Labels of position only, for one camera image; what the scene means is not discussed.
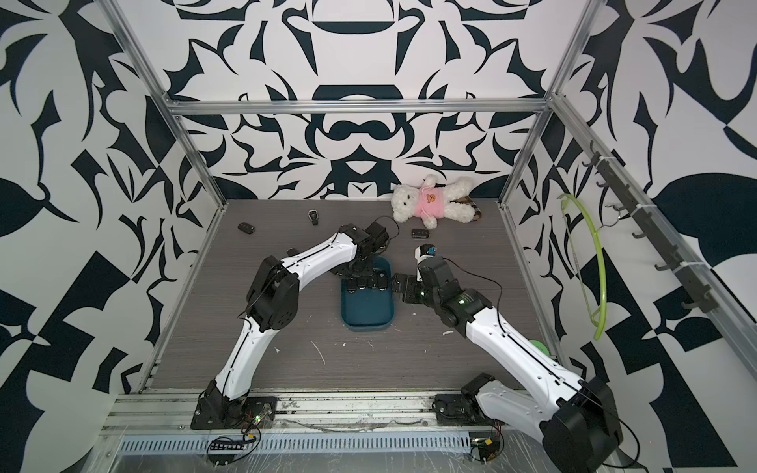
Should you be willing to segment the dark teal storage box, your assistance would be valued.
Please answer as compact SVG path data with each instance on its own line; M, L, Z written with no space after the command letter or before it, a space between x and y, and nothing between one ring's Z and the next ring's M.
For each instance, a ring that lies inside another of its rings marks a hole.
M392 279L390 263L382 258L374 259L374 274L386 272ZM386 291L359 290L348 294L345 282L341 281L341 319L354 332L372 332L387 329L394 320L394 302L390 287Z

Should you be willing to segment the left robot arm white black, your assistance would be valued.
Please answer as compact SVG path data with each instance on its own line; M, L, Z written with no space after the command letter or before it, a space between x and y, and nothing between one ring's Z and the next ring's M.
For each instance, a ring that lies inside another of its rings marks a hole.
M221 372L200 394L195 420L203 428L228 426L242 416L252 378L275 335L294 320L300 292L327 273L354 279L359 289L374 282L373 257L388 245L378 223L363 230L344 225L324 242L285 258L266 257L246 296L241 334Z

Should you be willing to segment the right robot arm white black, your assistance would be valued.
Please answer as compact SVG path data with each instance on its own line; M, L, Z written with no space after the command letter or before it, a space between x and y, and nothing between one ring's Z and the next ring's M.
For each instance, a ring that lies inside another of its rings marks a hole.
M463 338L483 349L524 388L515 392L479 376L464 395L482 416L501 421L542 444L562 472L595 472L623 442L614 394L600 378L584 380L522 336L491 301L464 289L447 259L419 262L396 274L392 289L410 305L425 305Z

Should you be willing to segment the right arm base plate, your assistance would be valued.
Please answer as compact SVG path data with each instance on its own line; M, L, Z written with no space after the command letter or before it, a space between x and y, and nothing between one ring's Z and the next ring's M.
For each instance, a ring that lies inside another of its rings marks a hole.
M508 426L502 399L478 394L437 394L432 411L442 426Z

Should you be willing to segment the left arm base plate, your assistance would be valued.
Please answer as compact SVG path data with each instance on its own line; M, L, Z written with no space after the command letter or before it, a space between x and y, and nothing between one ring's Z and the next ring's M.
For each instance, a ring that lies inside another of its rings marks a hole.
M275 396L244 397L222 401L205 393L199 395L189 428L193 431L230 430L273 420L278 403Z

